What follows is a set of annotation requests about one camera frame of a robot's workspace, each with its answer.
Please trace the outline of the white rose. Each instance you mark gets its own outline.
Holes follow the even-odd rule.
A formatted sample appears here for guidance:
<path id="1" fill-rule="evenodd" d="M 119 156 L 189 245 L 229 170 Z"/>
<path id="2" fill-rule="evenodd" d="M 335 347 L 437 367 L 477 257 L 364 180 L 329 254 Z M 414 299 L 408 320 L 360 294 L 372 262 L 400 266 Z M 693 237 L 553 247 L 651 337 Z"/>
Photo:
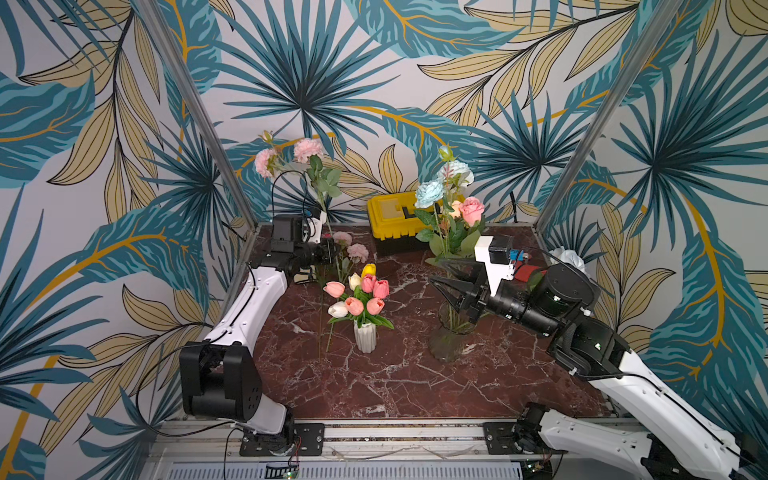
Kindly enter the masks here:
<path id="1" fill-rule="evenodd" d="M 582 273 L 586 273 L 585 261 L 575 250 L 558 247 L 550 250 L 549 253 L 559 262 L 569 264 Z"/>

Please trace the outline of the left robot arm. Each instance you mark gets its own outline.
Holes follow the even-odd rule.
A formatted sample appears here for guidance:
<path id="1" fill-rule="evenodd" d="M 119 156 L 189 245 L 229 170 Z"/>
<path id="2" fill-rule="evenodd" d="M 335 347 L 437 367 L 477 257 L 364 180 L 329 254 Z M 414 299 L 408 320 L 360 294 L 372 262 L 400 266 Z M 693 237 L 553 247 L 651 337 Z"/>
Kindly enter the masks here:
<path id="1" fill-rule="evenodd" d="M 180 351 L 182 403 L 195 418 L 235 422 L 263 435 L 280 435 L 288 408 L 270 399 L 253 355 L 258 337 L 294 276 L 313 264 L 328 263 L 333 245 L 324 239 L 327 214 L 307 218 L 279 215 L 272 236 L 230 310 L 200 342 Z"/>

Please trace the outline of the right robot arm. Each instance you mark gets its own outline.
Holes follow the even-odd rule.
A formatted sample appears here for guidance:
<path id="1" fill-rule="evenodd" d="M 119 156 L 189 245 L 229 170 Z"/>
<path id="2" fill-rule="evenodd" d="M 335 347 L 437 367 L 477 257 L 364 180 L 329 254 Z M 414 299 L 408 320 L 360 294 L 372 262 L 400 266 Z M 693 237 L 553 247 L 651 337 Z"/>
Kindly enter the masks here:
<path id="1" fill-rule="evenodd" d="M 571 418 L 530 402 L 501 443 L 530 454 L 568 452 L 641 479 L 742 479 L 759 460 L 747 433 L 731 433 L 665 386 L 611 327 L 589 315 L 597 286 L 575 267 L 538 269 L 527 284 L 493 280 L 481 262 L 457 260 L 431 285 L 450 307 L 476 322 L 489 313 L 548 339 L 569 375 L 617 402 L 643 426 L 622 431 Z"/>

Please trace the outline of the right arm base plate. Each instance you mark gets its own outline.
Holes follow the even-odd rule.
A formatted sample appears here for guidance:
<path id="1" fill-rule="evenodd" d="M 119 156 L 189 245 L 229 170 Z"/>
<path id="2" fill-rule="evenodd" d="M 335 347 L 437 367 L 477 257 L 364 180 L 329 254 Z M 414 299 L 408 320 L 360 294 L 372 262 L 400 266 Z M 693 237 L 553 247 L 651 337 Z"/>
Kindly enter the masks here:
<path id="1" fill-rule="evenodd" d="M 540 453 L 538 432 L 518 422 L 485 422 L 482 424 L 487 452 L 490 455 Z"/>

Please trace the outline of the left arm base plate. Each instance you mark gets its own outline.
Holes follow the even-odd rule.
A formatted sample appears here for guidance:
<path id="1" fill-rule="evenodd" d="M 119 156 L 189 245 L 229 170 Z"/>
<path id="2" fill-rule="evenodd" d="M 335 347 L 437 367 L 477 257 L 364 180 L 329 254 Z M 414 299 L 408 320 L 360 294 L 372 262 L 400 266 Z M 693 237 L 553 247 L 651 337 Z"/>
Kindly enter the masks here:
<path id="1" fill-rule="evenodd" d="M 285 456 L 319 457 L 325 441 L 323 423 L 287 423 L 278 434 L 246 432 L 242 439 L 241 457 Z"/>

